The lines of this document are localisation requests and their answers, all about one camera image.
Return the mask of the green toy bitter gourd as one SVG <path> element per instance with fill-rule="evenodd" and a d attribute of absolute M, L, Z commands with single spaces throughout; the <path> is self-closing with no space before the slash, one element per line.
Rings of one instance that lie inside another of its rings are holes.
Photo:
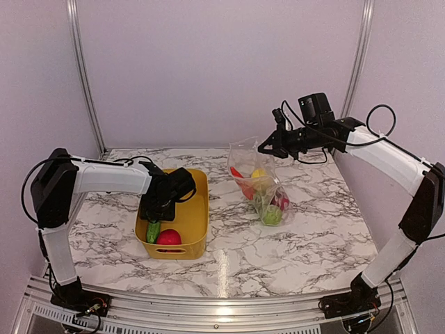
<path fill-rule="evenodd" d="M 161 222 L 150 221 L 147 225 L 146 242 L 149 244 L 155 244 L 161 233 Z"/>

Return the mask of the red toy apple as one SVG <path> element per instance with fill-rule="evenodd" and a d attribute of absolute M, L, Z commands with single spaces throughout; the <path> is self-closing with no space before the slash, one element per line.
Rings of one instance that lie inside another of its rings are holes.
<path fill-rule="evenodd" d="M 181 245 L 181 236 L 174 229 L 167 229 L 161 231 L 157 237 L 156 244 L 160 246 L 179 246 Z M 182 250 L 179 248 L 157 248 L 158 252 L 161 253 L 181 253 Z"/>

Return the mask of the clear zip top bag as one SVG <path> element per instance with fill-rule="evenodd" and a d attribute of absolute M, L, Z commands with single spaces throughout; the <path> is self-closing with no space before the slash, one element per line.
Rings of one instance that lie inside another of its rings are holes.
<path fill-rule="evenodd" d="M 255 191 L 258 191 L 257 187 L 261 182 L 274 182 L 275 188 L 273 189 L 273 192 L 270 195 L 268 195 L 270 197 L 269 205 L 271 205 L 271 201 L 276 194 L 282 196 L 286 195 L 287 198 L 289 198 L 282 186 L 282 183 L 280 182 L 279 178 L 275 173 L 274 158 L 270 155 L 259 153 L 257 148 L 258 148 L 258 140 L 256 137 L 250 137 L 243 141 L 238 141 L 229 144 L 227 169 L 230 176 L 232 176 L 232 174 L 229 168 L 233 166 L 240 174 L 242 174 L 242 176 L 244 176 L 244 180 L 254 187 Z M 268 172 L 268 176 L 251 178 L 252 172 L 258 168 L 263 168 L 264 170 L 266 170 Z M 283 224 L 284 221 L 288 218 L 289 207 L 287 210 L 283 211 L 282 221 L 279 225 Z"/>

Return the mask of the yellow plastic basket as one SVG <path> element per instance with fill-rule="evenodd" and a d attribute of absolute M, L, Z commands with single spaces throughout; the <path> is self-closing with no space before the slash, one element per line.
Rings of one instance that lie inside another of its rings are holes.
<path fill-rule="evenodd" d="M 158 260 L 195 260 L 206 248 L 209 227 L 209 188 L 207 175 L 198 169 L 189 168 L 197 187 L 197 193 L 175 208 L 173 221 L 161 221 L 161 231 L 175 230 L 181 237 L 179 245 L 147 243 L 148 221 L 136 217 L 135 235 L 148 255 Z"/>

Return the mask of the yellow toy lemon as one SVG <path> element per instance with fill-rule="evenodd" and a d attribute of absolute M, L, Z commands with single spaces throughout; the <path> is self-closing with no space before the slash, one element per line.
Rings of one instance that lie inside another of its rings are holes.
<path fill-rule="evenodd" d="M 258 168 L 254 170 L 251 174 L 251 178 L 259 178 L 259 177 L 266 177 L 268 176 L 268 172 L 264 170 L 263 168 Z"/>

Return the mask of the orange toy carrot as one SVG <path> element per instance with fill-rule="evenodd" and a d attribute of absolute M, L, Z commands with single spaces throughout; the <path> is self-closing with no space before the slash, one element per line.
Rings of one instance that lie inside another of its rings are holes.
<path fill-rule="evenodd" d="M 240 174 L 235 169 L 235 167 L 231 166 L 229 169 L 230 169 L 230 172 L 232 174 L 232 177 L 234 178 L 234 181 L 240 187 L 243 195 L 248 200 L 253 200 L 254 199 L 254 195 L 256 193 L 254 187 L 251 184 L 249 184 L 247 181 L 244 180 L 244 176 L 242 176 L 242 174 Z"/>

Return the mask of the red toy tomato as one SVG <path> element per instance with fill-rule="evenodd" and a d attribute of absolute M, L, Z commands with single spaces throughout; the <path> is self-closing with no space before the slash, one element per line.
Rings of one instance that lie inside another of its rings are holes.
<path fill-rule="evenodd" d="M 287 210 L 289 207 L 289 199 L 286 195 L 276 194 L 271 201 L 272 205 L 277 206 L 282 212 Z"/>

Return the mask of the green toy grapes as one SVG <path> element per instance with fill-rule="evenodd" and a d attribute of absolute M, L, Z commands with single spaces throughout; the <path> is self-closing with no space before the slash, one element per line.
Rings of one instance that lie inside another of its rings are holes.
<path fill-rule="evenodd" d="M 262 215 L 263 211 L 269 206 L 270 197 L 266 193 L 255 191 L 252 198 L 252 205 L 258 215 Z"/>

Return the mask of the light green toy apple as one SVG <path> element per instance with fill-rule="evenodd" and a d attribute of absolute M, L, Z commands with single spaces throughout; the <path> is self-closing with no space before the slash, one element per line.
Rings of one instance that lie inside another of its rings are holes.
<path fill-rule="evenodd" d="M 257 190 L 261 196 L 268 196 L 273 192 L 274 188 L 274 182 L 261 182 L 257 187 Z"/>

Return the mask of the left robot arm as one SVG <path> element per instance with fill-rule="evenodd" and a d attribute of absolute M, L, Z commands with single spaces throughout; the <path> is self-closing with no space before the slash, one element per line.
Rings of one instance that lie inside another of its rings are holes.
<path fill-rule="evenodd" d="M 140 195 L 149 221 L 172 221 L 175 190 L 171 174 L 150 158 L 99 161 L 75 157 L 62 148 L 38 163 L 27 175 L 36 215 L 40 249 L 49 265 L 51 302 L 82 314 L 99 313 L 108 297 L 83 289 L 69 245 L 72 197 L 90 192 Z"/>

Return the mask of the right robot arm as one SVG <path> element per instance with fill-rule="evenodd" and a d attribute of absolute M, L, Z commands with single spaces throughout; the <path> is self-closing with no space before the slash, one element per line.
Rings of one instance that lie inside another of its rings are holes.
<path fill-rule="evenodd" d="M 300 153 L 313 148 L 334 148 L 361 159 L 399 183 L 412 196 L 397 231 L 365 270 L 352 280 L 350 291 L 320 300 L 319 308 L 325 318 L 331 319 L 379 306 L 378 286 L 401 270 L 417 248 L 430 239 L 444 211 L 444 166 L 430 165 L 410 156 L 390 143 L 386 136 L 371 133 L 363 122 L 354 118 L 305 125 L 294 130 L 286 130 L 278 123 L 258 151 L 281 159 L 297 159 Z"/>

